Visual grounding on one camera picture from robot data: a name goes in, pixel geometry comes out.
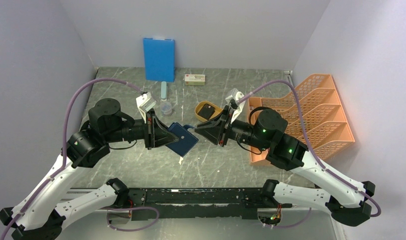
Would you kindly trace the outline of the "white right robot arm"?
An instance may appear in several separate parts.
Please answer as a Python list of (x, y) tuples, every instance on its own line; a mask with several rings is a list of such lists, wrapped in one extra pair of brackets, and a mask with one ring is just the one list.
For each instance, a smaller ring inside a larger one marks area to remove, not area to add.
[(271, 165), (315, 184), (315, 188), (306, 188), (268, 179), (260, 194), (266, 207), (287, 204), (314, 208), (350, 227), (371, 218), (368, 200), (375, 192), (372, 182), (353, 180), (316, 159), (305, 143), (285, 132), (288, 122), (277, 111), (259, 107), (257, 112), (255, 123), (247, 123), (233, 120), (232, 109), (226, 106), (214, 119), (198, 124), (195, 132), (215, 145), (234, 140), (240, 146), (267, 151), (265, 158)]

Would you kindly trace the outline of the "navy blue card holder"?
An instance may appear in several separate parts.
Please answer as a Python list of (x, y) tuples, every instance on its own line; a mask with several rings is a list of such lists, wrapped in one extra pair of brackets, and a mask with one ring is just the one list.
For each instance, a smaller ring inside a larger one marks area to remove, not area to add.
[(177, 136), (179, 140), (177, 142), (167, 144), (166, 147), (180, 157), (184, 157), (199, 141), (198, 138), (189, 131), (189, 129), (194, 128), (194, 126), (189, 124), (181, 125), (178, 122), (172, 123), (169, 126), (168, 131)]

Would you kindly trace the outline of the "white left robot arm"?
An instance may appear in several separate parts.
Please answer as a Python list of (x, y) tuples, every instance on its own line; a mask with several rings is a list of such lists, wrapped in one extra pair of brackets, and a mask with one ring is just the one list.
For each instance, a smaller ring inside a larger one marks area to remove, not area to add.
[(110, 144), (143, 140), (147, 149), (175, 143), (150, 108), (140, 119), (121, 111), (113, 98), (98, 101), (88, 112), (89, 120), (73, 134), (52, 169), (21, 203), (0, 211), (0, 220), (12, 230), (15, 240), (54, 240), (63, 229), (101, 208), (127, 208), (131, 205), (128, 187), (112, 178), (97, 190), (62, 202), (64, 194), (99, 160), (110, 153)]

